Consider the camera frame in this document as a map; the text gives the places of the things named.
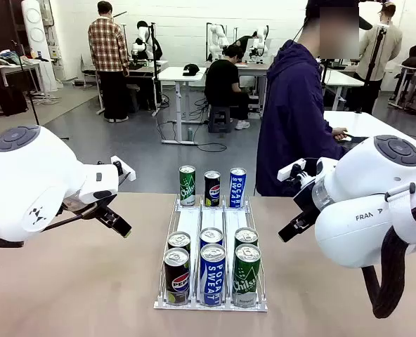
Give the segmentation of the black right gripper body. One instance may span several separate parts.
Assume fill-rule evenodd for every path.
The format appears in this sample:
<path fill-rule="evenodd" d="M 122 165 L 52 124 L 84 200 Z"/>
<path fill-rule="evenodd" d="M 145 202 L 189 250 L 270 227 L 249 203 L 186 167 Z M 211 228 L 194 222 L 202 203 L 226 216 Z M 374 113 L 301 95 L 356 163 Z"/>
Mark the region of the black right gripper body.
<path fill-rule="evenodd" d="M 312 195 L 312 190 L 315 185 L 315 181 L 302 187 L 302 189 L 294 196 L 294 203 L 300 208 L 302 216 L 305 218 L 317 218 L 320 214 L 320 210 L 315 205 Z"/>

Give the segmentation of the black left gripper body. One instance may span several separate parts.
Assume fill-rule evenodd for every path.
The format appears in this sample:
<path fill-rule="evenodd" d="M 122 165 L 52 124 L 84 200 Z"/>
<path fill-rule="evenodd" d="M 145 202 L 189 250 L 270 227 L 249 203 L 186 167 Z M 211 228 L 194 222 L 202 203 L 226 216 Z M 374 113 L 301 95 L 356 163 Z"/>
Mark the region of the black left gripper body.
<path fill-rule="evenodd" d="M 92 201 L 89 204 L 85 204 L 83 201 L 77 198 L 74 194 L 67 197 L 62 202 L 62 208 L 75 215 L 82 215 L 82 218 L 97 218 L 103 217 L 108 213 L 112 213 L 108 205 L 115 199 L 117 195 L 111 195 L 109 197 Z"/>

